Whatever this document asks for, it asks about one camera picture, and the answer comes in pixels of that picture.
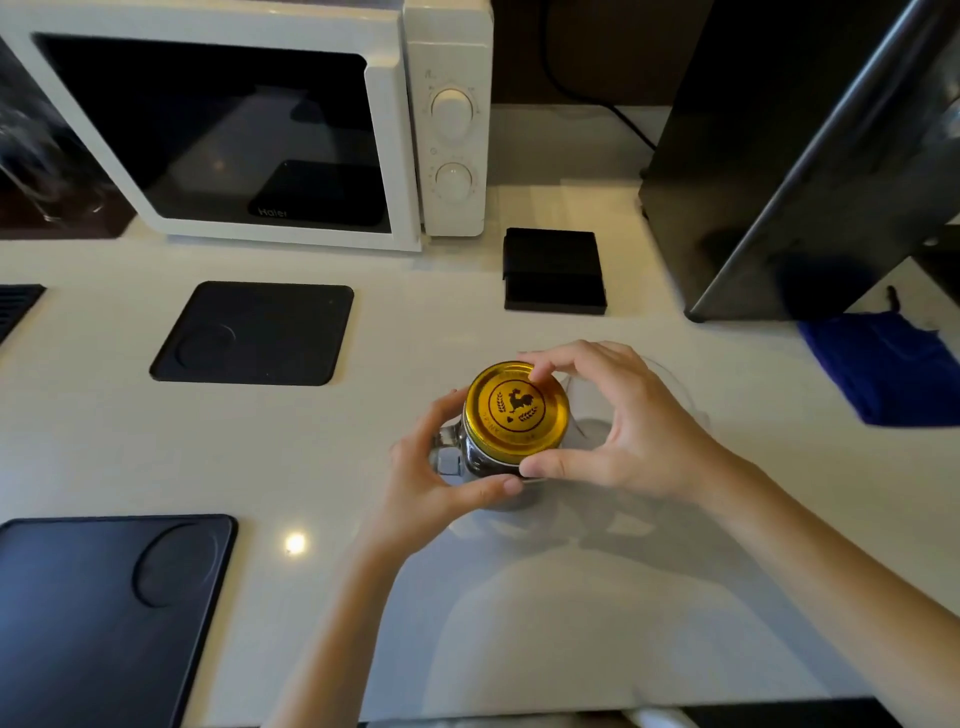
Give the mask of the person's left hand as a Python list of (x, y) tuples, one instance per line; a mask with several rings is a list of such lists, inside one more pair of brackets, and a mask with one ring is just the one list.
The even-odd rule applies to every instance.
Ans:
[(450, 484), (429, 466), (434, 434), (455, 403), (465, 403), (468, 389), (452, 390), (434, 400), (412, 431), (390, 450), (390, 472), (382, 498), (361, 528), (360, 541), (373, 552), (404, 561), (450, 526), (444, 519), (443, 494)]

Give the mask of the clear drinking glass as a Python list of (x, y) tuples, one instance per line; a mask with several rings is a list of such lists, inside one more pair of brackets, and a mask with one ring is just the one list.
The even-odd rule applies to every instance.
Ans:
[(60, 227), (101, 213), (107, 201), (92, 157), (54, 107), (3, 87), (0, 171), (46, 222)]

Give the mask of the tall black appliance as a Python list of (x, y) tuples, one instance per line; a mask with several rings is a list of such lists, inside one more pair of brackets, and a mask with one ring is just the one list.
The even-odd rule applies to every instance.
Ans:
[(714, 0), (639, 197), (689, 320), (845, 312), (960, 215), (960, 0)]

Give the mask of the person's left forearm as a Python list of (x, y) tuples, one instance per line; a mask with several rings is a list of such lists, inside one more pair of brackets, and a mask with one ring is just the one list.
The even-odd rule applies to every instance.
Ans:
[(342, 561), (334, 589), (280, 699), (262, 728), (356, 728), (378, 631), (404, 563), (437, 529), (364, 527)]

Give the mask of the white microwave oven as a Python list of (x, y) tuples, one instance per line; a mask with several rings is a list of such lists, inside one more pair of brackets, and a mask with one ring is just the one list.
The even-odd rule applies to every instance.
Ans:
[[(490, 0), (0, 0), (0, 39), (167, 237), (418, 252), (484, 232)], [(430, 106), (474, 107), (450, 142)], [(435, 174), (469, 168), (440, 200)]]

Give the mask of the black ribbed mat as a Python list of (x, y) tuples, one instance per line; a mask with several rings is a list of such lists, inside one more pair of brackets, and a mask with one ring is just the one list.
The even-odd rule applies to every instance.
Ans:
[(0, 284), (0, 346), (46, 292), (41, 284)]

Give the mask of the person's right hand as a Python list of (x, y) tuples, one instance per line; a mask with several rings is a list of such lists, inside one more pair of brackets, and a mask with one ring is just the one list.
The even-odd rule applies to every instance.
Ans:
[(700, 503), (734, 461), (630, 346), (580, 339), (518, 359), (533, 366), (533, 382), (564, 372), (594, 383), (614, 406), (606, 442), (592, 449), (604, 458), (597, 486)]

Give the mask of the stack of black coasters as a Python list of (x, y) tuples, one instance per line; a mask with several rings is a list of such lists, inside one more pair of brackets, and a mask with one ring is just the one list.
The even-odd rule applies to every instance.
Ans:
[(502, 280), (505, 310), (603, 316), (608, 309), (592, 231), (508, 227)]

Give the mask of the gold jar lid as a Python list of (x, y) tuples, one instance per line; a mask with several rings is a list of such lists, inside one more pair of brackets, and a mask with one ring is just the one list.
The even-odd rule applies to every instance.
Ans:
[(486, 457), (518, 466), (528, 456), (556, 450), (571, 423), (567, 391), (557, 378), (535, 382), (533, 366), (496, 363), (470, 384), (462, 421), (469, 440)]

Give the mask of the square black rubber mat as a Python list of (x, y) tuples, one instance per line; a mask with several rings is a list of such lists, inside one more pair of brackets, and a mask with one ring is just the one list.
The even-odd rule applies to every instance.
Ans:
[(158, 382), (323, 386), (354, 303), (346, 285), (206, 281), (150, 366)]

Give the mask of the person's right forearm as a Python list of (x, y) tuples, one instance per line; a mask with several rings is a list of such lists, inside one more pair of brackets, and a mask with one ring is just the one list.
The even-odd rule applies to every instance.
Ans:
[(695, 501), (905, 728), (960, 728), (960, 615), (713, 443)]

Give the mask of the blue cloth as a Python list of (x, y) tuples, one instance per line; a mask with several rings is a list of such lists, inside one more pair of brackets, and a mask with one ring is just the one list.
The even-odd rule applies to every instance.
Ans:
[(897, 310), (799, 321), (798, 331), (864, 424), (960, 428), (960, 361), (937, 332)]

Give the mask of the white microwave dial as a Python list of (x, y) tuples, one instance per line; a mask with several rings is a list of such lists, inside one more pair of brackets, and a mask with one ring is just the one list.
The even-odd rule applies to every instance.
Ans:
[(474, 178), (468, 166), (460, 162), (441, 164), (435, 174), (435, 194), (450, 204), (468, 200), (474, 190)]
[(450, 142), (460, 142), (469, 134), (474, 121), (474, 103), (458, 88), (445, 88), (434, 96), (430, 118), (435, 132)]

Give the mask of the glass jar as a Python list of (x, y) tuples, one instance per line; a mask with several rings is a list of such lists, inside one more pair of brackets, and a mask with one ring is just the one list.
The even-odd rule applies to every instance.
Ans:
[(546, 497), (545, 480), (523, 478), (520, 465), (499, 463), (481, 452), (465, 430), (464, 405), (463, 402), (455, 402), (450, 412), (444, 414), (446, 421), (434, 434), (430, 444), (430, 468), (452, 486), (492, 476), (520, 478), (524, 483), (522, 497), (512, 506), (492, 512), (521, 512), (542, 504)]

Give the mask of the clear glass bowl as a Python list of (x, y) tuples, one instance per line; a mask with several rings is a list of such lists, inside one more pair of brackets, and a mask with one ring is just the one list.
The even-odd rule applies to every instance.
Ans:
[[(655, 359), (647, 356), (642, 356), (641, 359), (681, 407), (708, 431), (711, 427), (710, 418), (695, 404), (687, 386)], [(564, 373), (558, 376), (558, 381), (567, 394), (571, 413), (570, 424), (561, 447), (566, 450), (591, 451), (602, 446), (613, 428), (616, 408), (594, 383), (582, 377)]]

